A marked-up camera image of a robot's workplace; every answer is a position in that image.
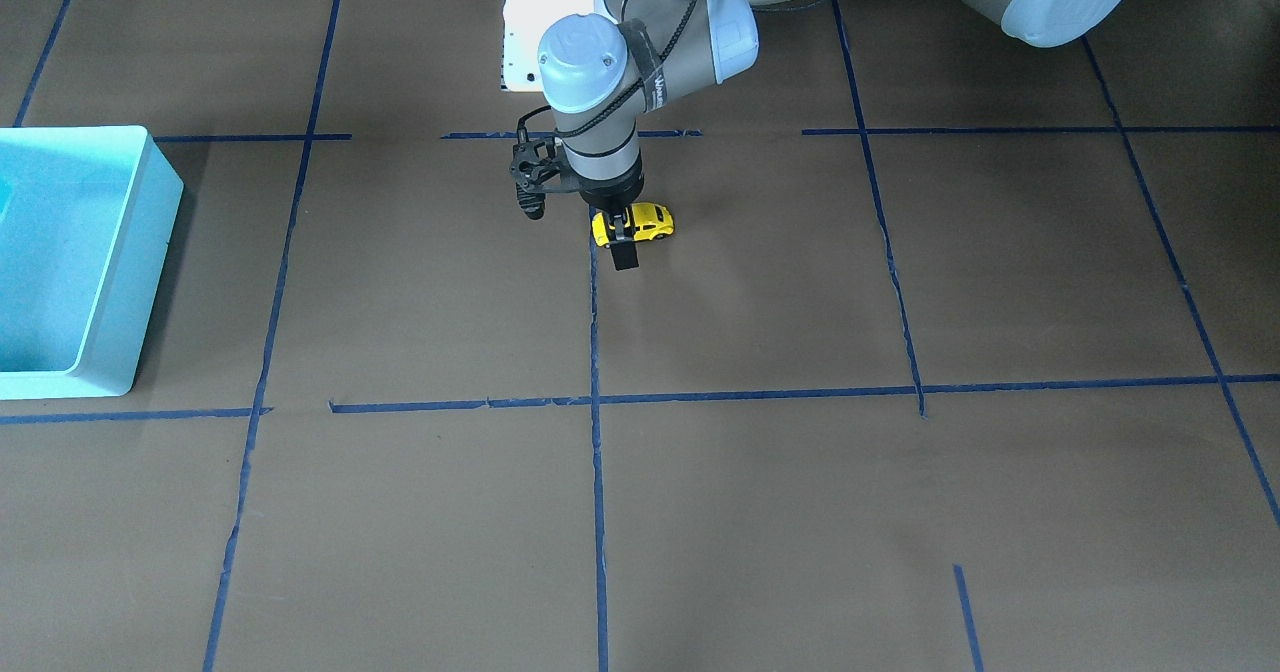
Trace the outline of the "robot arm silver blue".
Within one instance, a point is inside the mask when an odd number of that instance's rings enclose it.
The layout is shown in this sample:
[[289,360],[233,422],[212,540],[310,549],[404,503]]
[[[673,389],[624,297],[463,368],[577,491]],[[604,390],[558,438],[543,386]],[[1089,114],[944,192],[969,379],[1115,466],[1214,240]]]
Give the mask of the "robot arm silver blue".
[[[959,0],[1028,46],[1083,37],[1123,0]],[[644,186],[637,122],[723,84],[756,61],[756,19],[804,0],[504,0],[503,79],[544,99],[553,131],[516,124],[509,174],[531,220],[549,195],[576,195],[602,221],[618,270],[637,266]]]

